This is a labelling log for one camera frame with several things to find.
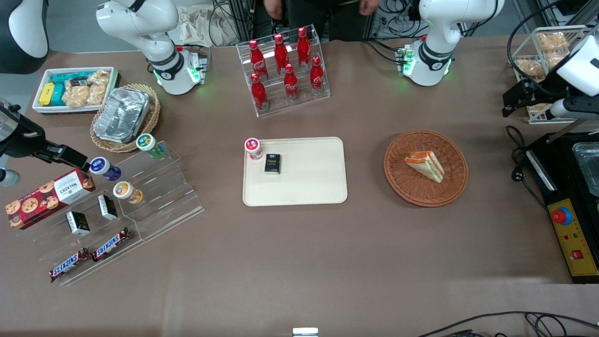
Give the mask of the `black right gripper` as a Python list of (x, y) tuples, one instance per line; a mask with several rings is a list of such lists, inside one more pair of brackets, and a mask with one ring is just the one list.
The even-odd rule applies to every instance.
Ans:
[(19, 112), (19, 105), (1, 107), (1, 155), (23, 158), (34, 155), (38, 159), (61, 160), (71, 167), (88, 171), (88, 157), (78, 151), (64, 151), (65, 145), (47, 141), (41, 126)]

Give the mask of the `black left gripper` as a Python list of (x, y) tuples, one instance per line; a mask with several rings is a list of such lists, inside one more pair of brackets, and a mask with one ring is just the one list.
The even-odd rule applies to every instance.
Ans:
[(567, 111), (573, 111), (573, 85), (555, 70), (545, 77), (529, 75), (528, 79), (521, 79), (503, 94), (503, 103), (503, 117), (509, 117), (522, 107), (532, 109), (539, 104), (544, 107), (553, 104), (555, 109), (562, 106)]

